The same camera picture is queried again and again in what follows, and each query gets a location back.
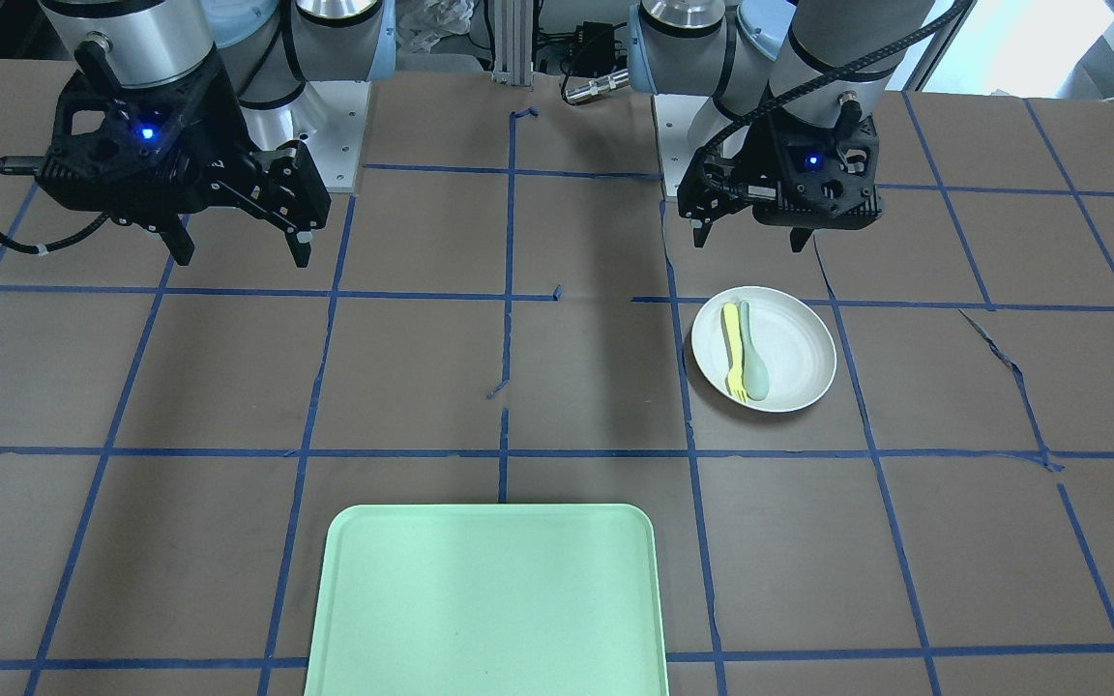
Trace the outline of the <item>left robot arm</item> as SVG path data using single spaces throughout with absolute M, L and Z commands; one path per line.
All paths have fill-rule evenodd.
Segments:
M 641 1 L 628 70 L 642 94 L 698 97 L 692 158 L 676 184 L 696 247 L 720 218 L 818 231 L 885 215 L 872 118 L 929 1 Z

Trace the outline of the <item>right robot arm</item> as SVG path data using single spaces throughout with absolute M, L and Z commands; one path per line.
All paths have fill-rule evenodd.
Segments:
M 321 122 L 265 133 L 317 82 L 395 71 L 394 1 L 43 1 L 76 62 L 35 180 L 66 210 L 158 237 L 190 263 L 186 215 L 235 208 L 304 268 L 335 175 Z

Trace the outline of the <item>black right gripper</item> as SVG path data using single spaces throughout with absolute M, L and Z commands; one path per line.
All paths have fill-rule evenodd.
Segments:
M 189 73 L 137 89 L 118 82 L 104 48 L 81 45 L 37 182 L 68 210 L 155 226 L 178 266 L 195 252 L 183 215 L 234 207 L 281 229 L 293 264 L 309 268 L 331 207 L 305 143 L 253 143 L 216 49 Z

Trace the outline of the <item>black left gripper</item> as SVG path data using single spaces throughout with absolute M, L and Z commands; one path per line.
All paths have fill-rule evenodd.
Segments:
M 874 182 L 879 156 L 871 116 L 854 127 L 839 116 L 823 129 L 776 109 L 747 127 L 737 155 L 711 154 L 688 167 L 678 213 L 692 220 L 697 249 L 715 220 L 749 210 L 758 223 L 791 226 L 788 243 L 800 254 L 812 231 L 859 231 L 885 215 Z

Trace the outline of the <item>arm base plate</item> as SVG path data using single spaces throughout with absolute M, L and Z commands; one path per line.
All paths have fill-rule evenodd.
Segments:
M 655 94 L 653 96 L 653 119 L 656 129 L 656 150 L 659 155 L 659 171 L 664 199 L 677 200 L 678 185 L 684 180 L 688 161 L 707 136 L 690 136 L 690 128 L 698 119 L 698 112 L 711 101 L 709 96 L 693 94 Z
M 370 82 L 309 84 L 317 115 L 307 133 L 307 148 L 328 192 L 352 194 L 356 189 L 372 88 Z

